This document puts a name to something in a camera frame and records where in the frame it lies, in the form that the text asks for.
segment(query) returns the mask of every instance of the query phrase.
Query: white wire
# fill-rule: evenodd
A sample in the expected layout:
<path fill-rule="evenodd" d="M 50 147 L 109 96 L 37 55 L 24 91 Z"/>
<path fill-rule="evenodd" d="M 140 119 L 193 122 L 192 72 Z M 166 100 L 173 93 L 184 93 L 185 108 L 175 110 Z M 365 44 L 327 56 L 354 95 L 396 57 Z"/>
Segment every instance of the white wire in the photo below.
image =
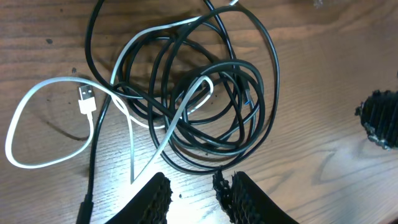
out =
<path fill-rule="evenodd" d="M 169 126 L 169 128 L 168 128 L 168 130 L 166 132 L 165 137 L 163 138 L 162 142 L 159 144 L 159 147 L 157 148 L 155 154 L 152 156 L 150 161 L 145 165 L 144 169 L 137 176 L 136 180 L 139 180 L 139 182 L 142 182 L 140 177 L 145 176 L 144 174 L 150 169 L 150 167 L 153 165 L 153 163 L 156 161 L 156 159 L 163 152 L 167 142 L 169 141 L 172 133 L 174 132 L 174 129 L 175 129 L 176 125 L 177 125 L 178 120 L 181 117 L 181 114 L 182 114 L 182 112 L 184 110 L 184 107 L 187 105 L 189 99 L 192 97 L 192 95 L 195 93 L 195 90 L 201 85 L 201 83 L 203 81 L 206 81 L 207 83 L 209 83 L 210 90 L 213 91 L 213 89 L 214 89 L 213 82 L 210 80 L 210 78 L 208 76 L 205 76 L 205 75 L 200 77 L 193 84 L 191 89 L 188 90 L 187 94 L 185 95 L 184 99 L 181 102 L 180 107 L 178 108 L 177 112 L 175 113 L 175 116 L 174 116 L 172 122 L 170 123 L 170 126 Z"/>
<path fill-rule="evenodd" d="M 24 168 L 24 169 L 37 169 L 37 168 L 42 168 L 42 167 L 47 167 L 47 166 L 51 166 L 54 164 L 57 164 L 59 162 L 63 162 L 67 159 L 70 159 L 74 156 L 76 156 L 77 154 L 81 153 L 91 142 L 91 140 L 93 139 L 93 132 L 94 132 L 94 124 L 93 124 L 93 117 L 92 114 L 89 113 L 87 114 L 88 117 L 88 122 L 90 124 L 90 135 L 89 138 L 87 139 L 87 142 L 81 147 L 79 148 L 79 150 L 73 152 L 72 154 L 69 154 L 63 158 L 60 159 L 56 159 L 50 162 L 45 162 L 45 163 L 41 163 L 41 164 L 22 164 L 18 161 L 15 160 L 14 156 L 12 155 L 12 139 L 14 138 L 14 134 L 15 134 L 15 130 L 17 128 L 17 124 L 19 121 L 19 118 L 21 117 L 21 113 L 22 110 L 24 109 L 25 105 L 27 104 L 27 102 L 29 101 L 29 99 L 42 87 L 52 84 L 52 83 L 57 83 L 57 82 L 78 82 L 78 83 L 85 83 L 85 84 L 89 84 L 92 85 L 94 87 L 97 87 L 98 89 L 106 92 L 107 94 L 111 95 L 112 99 L 114 100 L 116 106 L 118 107 L 118 109 L 120 111 L 122 111 L 122 113 L 124 113 L 126 115 L 127 118 L 127 125 L 129 126 L 129 132 L 130 132 L 130 146 L 131 146 L 131 150 L 134 150 L 134 141 L 133 141 L 133 133 L 132 133 L 132 125 L 131 125 L 131 121 L 129 119 L 129 111 L 127 109 L 127 106 L 124 104 L 123 100 L 120 99 L 118 96 L 116 96 L 112 91 L 108 90 L 107 88 L 103 87 L 102 85 L 95 83 L 93 81 L 90 80 L 86 80 L 84 78 L 77 78 L 77 77 L 58 77 L 58 78 L 51 78 L 45 81 L 40 82 L 39 84 L 36 84 L 35 86 L 33 86 L 33 88 L 31 88 L 26 95 L 21 99 L 21 102 L 19 102 L 17 109 L 15 110 L 14 116 L 11 119 L 11 123 L 10 123 L 10 127 L 8 129 L 7 132 L 7 137 L 6 137 L 6 145 L 5 145 L 5 150 L 6 150 L 6 157 L 8 159 L 8 161 L 17 167 L 20 168 Z"/>
<path fill-rule="evenodd" d="M 238 1 L 239 1 L 239 0 L 233 0 L 233 1 L 230 2 L 229 5 L 230 5 L 230 6 L 233 6 L 233 5 L 235 5 Z M 114 65 L 113 71 L 112 71 L 112 76 L 111 76 L 111 79 L 110 79 L 110 81 L 109 81 L 110 84 L 111 84 L 111 85 L 114 84 L 114 81 L 115 81 L 115 79 L 116 79 L 116 74 L 117 74 L 117 72 L 118 72 L 118 68 L 119 68 L 119 66 L 120 66 L 120 63 L 121 63 L 121 61 L 122 61 L 124 55 L 127 53 L 127 50 L 128 50 L 128 49 L 130 48 L 130 46 L 131 46 L 138 38 L 140 38 L 142 35 L 145 35 L 145 34 L 148 34 L 148 33 L 150 33 L 150 32 L 157 31 L 157 30 L 164 30 L 164 29 L 169 29 L 169 28 L 176 27 L 176 26 L 180 26 L 180 25 L 184 25 L 184 24 L 189 24 L 189 23 L 191 23 L 191 22 L 195 22 L 195 21 L 198 20 L 199 18 L 201 18 L 201 16 L 197 16 L 197 17 L 194 17 L 194 18 L 191 18 L 191 19 L 186 19 L 186 20 L 184 20 L 184 21 L 178 21 L 178 22 L 175 22 L 175 23 L 172 23 L 172 24 L 166 24 L 166 25 L 162 25 L 162 26 L 151 27 L 151 28 L 148 28 L 148 29 L 145 29 L 145 30 L 140 31 L 138 34 L 136 34 L 136 35 L 126 44 L 126 46 L 124 46 L 122 52 L 120 53 L 120 55 L 119 55 L 119 57 L 118 57 L 118 59 L 117 59 L 115 65 Z M 194 107 L 194 109 L 192 109 L 188 114 L 190 114 L 190 113 L 194 112 L 195 110 L 199 109 L 199 107 L 201 107 L 203 104 L 206 103 L 206 101 L 210 98 L 210 96 L 211 96 L 212 94 L 213 94 L 213 91 L 210 91 L 209 94 L 206 96 L 206 98 L 205 98 L 204 100 L 202 100 L 196 107 Z M 141 127 L 143 127 L 143 128 L 149 129 L 149 126 L 148 126 L 148 125 L 146 125 L 146 124 L 140 122 L 140 121 L 137 120 L 135 117 L 130 116 L 130 119 L 131 119 L 133 122 L 135 122 L 136 124 L 138 124 L 139 126 L 141 126 Z M 155 129 L 163 129 L 163 128 L 165 128 L 165 126 L 164 126 L 164 125 L 155 126 L 154 128 L 155 128 Z"/>

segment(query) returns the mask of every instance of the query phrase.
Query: brown wooden tabletop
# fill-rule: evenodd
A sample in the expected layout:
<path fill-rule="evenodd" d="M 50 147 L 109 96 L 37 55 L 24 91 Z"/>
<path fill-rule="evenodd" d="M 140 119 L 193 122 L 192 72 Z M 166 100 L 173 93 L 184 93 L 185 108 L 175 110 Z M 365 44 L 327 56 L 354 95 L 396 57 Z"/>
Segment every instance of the brown wooden tabletop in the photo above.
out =
<path fill-rule="evenodd" d="M 18 102 L 33 85 L 61 76 L 94 80 L 83 41 L 95 2 L 0 1 L 2 142 Z M 213 2 L 215 6 L 227 3 Z M 398 217 L 398 153 L 369 142 L 354 116 L 355 108 L 373 90 L 397 90 L 398 2 L 343 0 L 323 7 L 314 7 L 312 0 L 241 0 L 241 4 L 268 28 L 275 43 L 281 67 L 280 98 L 267 141 L 224 175 L 245 171 L 300 223 L 387 223 Z M 106 1 L 94 31 L 96 65 L 109 79 L 119 51 L 134 34 L 206 12 L 200 0 Z M 262 37 L 243 14 L 228 12 L 222 18 L 238 58 L 261 71 L 271 108 L 274 79 Z M 220 38 L 206 27 L 191 38 L 226 56 Z M 158 51 L 156 45 L 145 47 L 133 68 L 132 76 L 143 86 Z M 176 73 L 207 63 L 201 55 L 181 54 L 189 56 L 176 62 Z M 100 107 L 104 94 L 97 91 L 96 95 Z M 220 90 L 195 116 L 215 114 L 224 107 L 225 98 Z M 233 116 L 228 113 L 219 125 L 202 130 L 216 135 Z M 76 85 L 57 83 L 40 90 L 26 106 L 14 138 L 14 154 L 23 162 L 51 160 L 78 149 L 87 135 Z M 140 170 L 155 147 L 148 130 L 135 124 L 134 140 L 136 170 Z M 93 223 L 109 220 L 130 199 L 123 190 L 129 183 L 129 158 L 125 116 L 111 105 L 99 139 Z M 74 223 L 86 193 L 88 159 L 89 149 L 61 164 L 25 170 L 11 165 L 1 153 L 0 223 Z M 210 175 L 185 175 L 161 159 L 157 167 L 172 184 L 169 223 L 229 223 L 216 201 Z"/>

